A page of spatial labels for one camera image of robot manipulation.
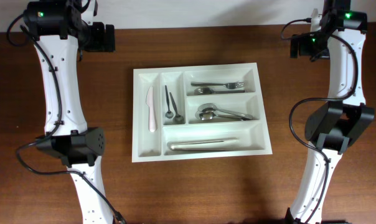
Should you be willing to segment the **white plastic knife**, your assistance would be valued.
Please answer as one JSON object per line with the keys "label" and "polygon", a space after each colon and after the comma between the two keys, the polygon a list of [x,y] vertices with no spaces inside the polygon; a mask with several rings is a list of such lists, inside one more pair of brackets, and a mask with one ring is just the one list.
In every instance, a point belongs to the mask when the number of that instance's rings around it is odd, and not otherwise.
{"label": "white plastic knife", "polygon": [[150,86],[146,95],[146,104],[149,108],[148,114],[148,129],[150,132],[157,130],[156,114],[154,108],[154,88]]}

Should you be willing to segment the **metal fork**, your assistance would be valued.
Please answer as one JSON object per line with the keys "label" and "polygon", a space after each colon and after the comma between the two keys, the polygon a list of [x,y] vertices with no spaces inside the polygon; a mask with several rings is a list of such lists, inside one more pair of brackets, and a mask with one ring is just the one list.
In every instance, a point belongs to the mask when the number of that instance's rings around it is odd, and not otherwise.
{"label": "metal fork", "polygon": [[244,82],[230,82],[230,83],[206,83],[206,82],[191,82],[191,86],[223,86],[229,90],[234,90],[237,88],[243,88],[245,86]]}
{"label": "metal fork", "polygon": [[229,91],[216,91],[209,87],[199,87],[194,90],[194,95],[216,95],[216,94],[230,94],[230,93],[244,93],[245,90],[229,90]]}

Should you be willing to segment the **small teaspoon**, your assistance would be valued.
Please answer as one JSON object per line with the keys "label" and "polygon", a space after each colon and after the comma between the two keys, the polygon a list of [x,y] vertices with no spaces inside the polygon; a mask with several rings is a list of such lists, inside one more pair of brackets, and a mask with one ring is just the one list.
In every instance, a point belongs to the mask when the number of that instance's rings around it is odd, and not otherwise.
{"label": "small teaspoon", "polygon": [[171,99],[172,107],[175,111],[175,116],[173,118],[173,122],[176,123],[176,124],[184,124],[184,117],[178,113],[177,105],[176,105],[176,102],[174,100],[172,93],[170,93],[169,96],[170,96],[170,99]]}
{"label": "small teaspoon", "polygon": [[167,112],[165,114],[165,117],[167,119],[172,119],[174,117],[174,113],[170,109],[169,92],[168,92],[167,86],[165,86],[164,89],[165,89],[165,94],[166,94],[166,105],[167,105]]}

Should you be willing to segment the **large metal spoon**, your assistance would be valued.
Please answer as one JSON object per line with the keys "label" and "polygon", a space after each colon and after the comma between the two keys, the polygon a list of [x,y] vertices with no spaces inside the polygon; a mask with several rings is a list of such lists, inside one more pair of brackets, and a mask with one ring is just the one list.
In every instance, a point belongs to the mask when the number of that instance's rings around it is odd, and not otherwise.
{"label": "large metal spoon", "polygon": [[212,111],[211,112],[197,111],[196,114],[195,114],[195,117],[199,120],[202,120],[202,121],[210,121],[210,120],[213,120],[213,119],[216,119],[216,118],[237,119],[237,120],[241,120],[241,121],[253,120],[253,118],[247,118],[247,117],[244,117],[244,116],[223,115],[223,114],[214,113]]}
{"label": "large metal spoon", "polygon": [[206,104],[203,104],[201,106],[198,107],[198,110],[200,112],[204,112],[204,111],[219,111],[219,112],[222,112],[222,113],[227,113],[227,114],[231,114],[231,115],[235,115],[235,116],[239,116],[245,120],[252,120],[253,119],[253,116],[250,115],[250,114],[245,114],[245,113],[241,113],[241,112],[236,112],[236,111],[230,111],[230,110],[225,110],[225,109],[221,109],[221,108],[218,108],[215,104],[213,103],[206,103]]}

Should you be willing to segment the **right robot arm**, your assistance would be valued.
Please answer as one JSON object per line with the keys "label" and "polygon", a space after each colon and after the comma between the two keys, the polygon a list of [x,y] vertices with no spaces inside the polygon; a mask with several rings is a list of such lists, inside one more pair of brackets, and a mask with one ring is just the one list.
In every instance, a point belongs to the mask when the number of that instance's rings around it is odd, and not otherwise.
{"label": "right robot arm", "polygon": [[304,21],[311,30],[291,37],[290,56],[308,56],[310,61],[330,61],[327,97],[306,98],[293,107],[321,101],[307,119],[305,138],[294,130],[294,138],[306,146],[308,156],[299,192],[287,211],[284,223],[322,223],[322,206],[331,177],[343,153],[374,120],[375,110],[366,105],[362,90],[362,51],[368,31],[367,14],[353,11],[350,0],[329,0],[323,10],[313,10]]}

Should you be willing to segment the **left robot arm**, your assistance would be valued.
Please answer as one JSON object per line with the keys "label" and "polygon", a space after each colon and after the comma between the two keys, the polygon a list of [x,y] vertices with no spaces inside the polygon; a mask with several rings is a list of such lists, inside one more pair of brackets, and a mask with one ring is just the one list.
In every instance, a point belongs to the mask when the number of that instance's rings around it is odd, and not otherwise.
{"label": "left robot arm", "polygon": [[125,223],[105,196],[101,159],[105,134],[87,125],[80,102],[77,63],[86,52],[114,52],[115,28],[95,22],[96,1],[32,1],[22,31],[40,59],[45,94],[45,134],[32,145],[59,159],[75,185],[84,223]]}

